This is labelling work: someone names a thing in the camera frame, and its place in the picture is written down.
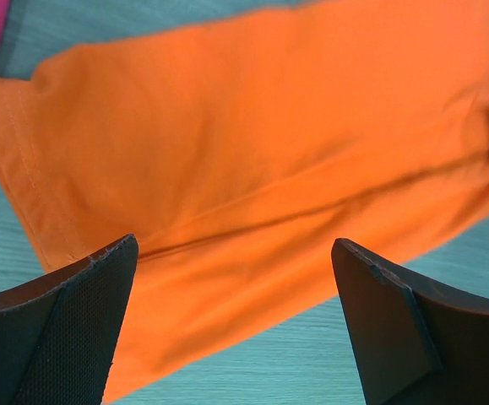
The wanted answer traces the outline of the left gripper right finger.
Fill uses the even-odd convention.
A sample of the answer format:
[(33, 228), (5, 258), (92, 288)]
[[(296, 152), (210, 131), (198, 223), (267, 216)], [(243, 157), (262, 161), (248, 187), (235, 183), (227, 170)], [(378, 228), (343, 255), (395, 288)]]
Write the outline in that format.
[(489, 299), (348, 239), (331, 251), (368, 404), (489, 404)]

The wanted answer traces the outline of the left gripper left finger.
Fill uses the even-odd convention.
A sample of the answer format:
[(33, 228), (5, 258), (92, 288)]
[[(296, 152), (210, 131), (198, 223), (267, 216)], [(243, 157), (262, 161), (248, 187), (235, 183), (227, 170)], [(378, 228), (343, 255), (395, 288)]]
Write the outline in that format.
[(0, 292), (0, 404), (100, 404), (139, 247), (126, 235)]

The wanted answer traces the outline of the orange t shirt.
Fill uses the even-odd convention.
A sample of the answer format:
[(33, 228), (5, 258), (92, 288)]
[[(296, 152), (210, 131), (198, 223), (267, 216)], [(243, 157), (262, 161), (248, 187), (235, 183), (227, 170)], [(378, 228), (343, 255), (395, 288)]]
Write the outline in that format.
[(489, 1), (316, 1), (77, 45), (0, 78), (0, 183), (54, 271), (139, 265), (104, 398), (489, 217)]

